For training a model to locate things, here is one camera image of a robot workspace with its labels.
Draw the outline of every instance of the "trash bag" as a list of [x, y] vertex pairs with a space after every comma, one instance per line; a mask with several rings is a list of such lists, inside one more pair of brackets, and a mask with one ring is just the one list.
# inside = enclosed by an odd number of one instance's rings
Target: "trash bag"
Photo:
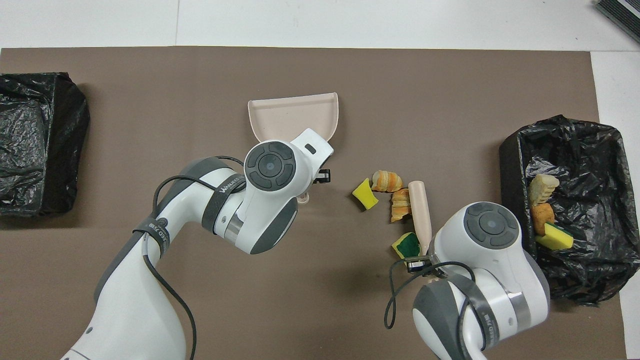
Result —
[[[596, 306], [617, 294], [640, 266], [634, 193], [615, 128], [562, 115], [525, 126], [500, 146], [502, 204], [523, 227], [523, 248], [549, 281], [552, 299]], [[527, 187], [536, 174], [560, 185], [548, 200], [573, 247], [549, 250], [534, 239]]]
[[69, 211], [89, 125], [67, 73], [0, 74], [0, 215]]

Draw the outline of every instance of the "round button pad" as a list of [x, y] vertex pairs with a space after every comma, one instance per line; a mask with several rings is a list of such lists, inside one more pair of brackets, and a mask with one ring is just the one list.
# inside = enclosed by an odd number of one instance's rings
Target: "round button pad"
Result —
[[478, 202], [467, 208], [465, 230], [487, 249], [504, 249], [518, 238], [518, 222], [505, 207], [491, 202]]
[[287, 186], [293, 179], [296, 158], [285, 143], [262, 143], [247, 155], [244, 172], [256, 188], [274, 192]]

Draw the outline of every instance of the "brown table surface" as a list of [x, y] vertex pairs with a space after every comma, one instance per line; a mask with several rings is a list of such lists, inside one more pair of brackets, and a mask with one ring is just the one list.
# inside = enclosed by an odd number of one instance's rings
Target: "brown table surface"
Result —
[[[351, 191], [378, 169], [422, 180], [438, 229], [470, 202], [500, 201], [497, 149], [520, 126], [559, 113], [598, 121], [589, 53], [3, 49], [0, 71], [68, 72], [92, 116], [74, 209], [0, 225], [2, 359], [57, 359], [74, 344], [156, 186], [195, 158], [244, 158], [257, 143], [247, 101], [326, 92], [340, 97], [332, 181], [312, 187], [277, 247], [249, 256], [189, 224], [159, 271], [195, 315], [197, 359], [434, 359], [411, 318], [420, 281], [400, 295], [396, 326], [383, 326], [390, 244], [412, 221], [390, 224], [389, 194], [362, 211]], [[554, 302], [545, 323], [486, 355], [623, 358], [619, 300]]]

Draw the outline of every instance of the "gray strap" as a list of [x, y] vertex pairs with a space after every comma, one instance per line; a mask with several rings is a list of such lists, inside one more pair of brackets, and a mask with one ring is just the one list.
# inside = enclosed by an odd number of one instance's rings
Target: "gray strap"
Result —
[[241, 174], [233, 174], [224, 180], [213, 192], [213, 196], [209, 199], [209, 203], [204, 209], [202, 227], [215, 234], [214, 225], [222, 207], [235, 189], [244, 188], [245, 186], [246, 181], [244, 180], [244, 175]]
[[492, 348], [500, 341], [498, 321], [495, 318], [493, 310], [491, 310], [489, 302], [480, 291], [480, 288], [478, 288], [476, 283], [471, 281], [471, 279], [459, 274], [451, 275], [447, 280], [451, 281], [453, 285], [460, 289], [469, 300], [483, 332], [484, 346], [482, 350]]
[[152, 217], [148, 217], [135, 228], [133, 232], [141, 232], [147, 233], [151, 235], [153, 239], [156, 240], [158, 246], [160, 247], [160, 257], [164, 254], [164, 252], [169, 249], [170, 238], [169, 232], [166, 230], [167, 219], [159, 218], [154, 219]]

